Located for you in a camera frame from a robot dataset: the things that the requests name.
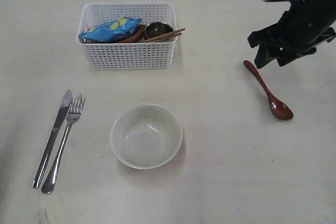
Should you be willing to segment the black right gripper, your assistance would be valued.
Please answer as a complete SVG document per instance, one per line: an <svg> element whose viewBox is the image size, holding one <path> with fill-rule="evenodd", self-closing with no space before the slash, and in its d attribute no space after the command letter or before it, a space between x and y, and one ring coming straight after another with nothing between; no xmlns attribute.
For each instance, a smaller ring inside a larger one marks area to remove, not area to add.
<svg viewBox="0 0 336 224"><path fill-rule="evenodd" d="M247 38L251 48L258 46L254 60L261 69L280 56L307 56L323 42L335 39L335 6L326 1L300 1L291 4L278 23L253 31Z"/></svg>

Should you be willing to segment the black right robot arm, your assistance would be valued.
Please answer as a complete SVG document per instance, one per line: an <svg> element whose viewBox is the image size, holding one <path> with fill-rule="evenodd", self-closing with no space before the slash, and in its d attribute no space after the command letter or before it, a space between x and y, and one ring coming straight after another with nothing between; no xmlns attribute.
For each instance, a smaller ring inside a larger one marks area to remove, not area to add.
<svg viewBox="0 0 336 224"><path fill-rule="evenodd" d="M285 66L296 59L313 55L317 46L335 39L335 0L263 0L289 2L290 8L279 21L252 32L249 45L258 47L255 65L258 69L273 60Z"/></svg>

